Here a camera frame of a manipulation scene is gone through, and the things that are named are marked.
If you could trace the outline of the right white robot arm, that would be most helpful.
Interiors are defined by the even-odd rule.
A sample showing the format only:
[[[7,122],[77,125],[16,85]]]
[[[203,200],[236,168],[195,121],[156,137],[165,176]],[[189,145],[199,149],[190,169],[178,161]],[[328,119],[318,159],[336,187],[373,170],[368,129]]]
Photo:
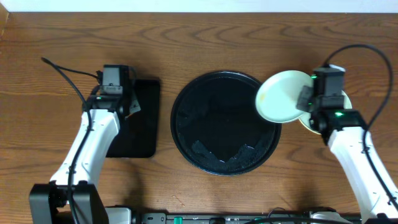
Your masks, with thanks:
[[[322,95],[303,86],[296,107],[305,114],[303,124],[321,135],[342,166],[358,201],[362,222],[397,223],[397,187],[348,95]]]

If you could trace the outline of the light green plate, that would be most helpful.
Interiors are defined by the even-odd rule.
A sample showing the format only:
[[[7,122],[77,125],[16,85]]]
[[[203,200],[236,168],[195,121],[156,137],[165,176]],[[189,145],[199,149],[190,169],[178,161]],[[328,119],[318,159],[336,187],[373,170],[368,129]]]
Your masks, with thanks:
[[[353,106],[352,106],[352,103],[351,103],[351,100],[350,100],[349,96],[348,96],[344,91],[342,91],[342,95],[343,95],[344,98],[345,98],[345,99],[344,99],[344,105],[343,105],[344,109],[352,109]],[[298,120],[299,120],[299,121],[301,122],[301,124],[302,124],[305,128],[307,128],[309,131],[311,131],[311,132],[313,132],[313,133],[315,133],[315,134],[317,134],[317,135],[320,135],[320,133],[319,133],[318,131],[314,130],[314,129],[310,126],[310,113],[304,112],[304,114],[301,115],[301,117],[299,117]]]
[[[299,94],[304,86],[312,87],[310,75],[286,70],[268,78],[259,88],[255,98],[258,114],[273,123],[293,122],[304,114],[298,110]]]

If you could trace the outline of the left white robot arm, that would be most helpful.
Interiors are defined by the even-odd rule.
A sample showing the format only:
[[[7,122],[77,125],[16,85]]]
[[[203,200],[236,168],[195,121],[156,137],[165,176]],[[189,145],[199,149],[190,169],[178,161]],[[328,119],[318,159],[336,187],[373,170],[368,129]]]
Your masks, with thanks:
[[[34,223],[135,223],[129,207],[105,207],[97,185],[121,123],[133,112],[132,87],[98,85],[84,102],[78,134],[47,184],[34,184],[29,204]]]

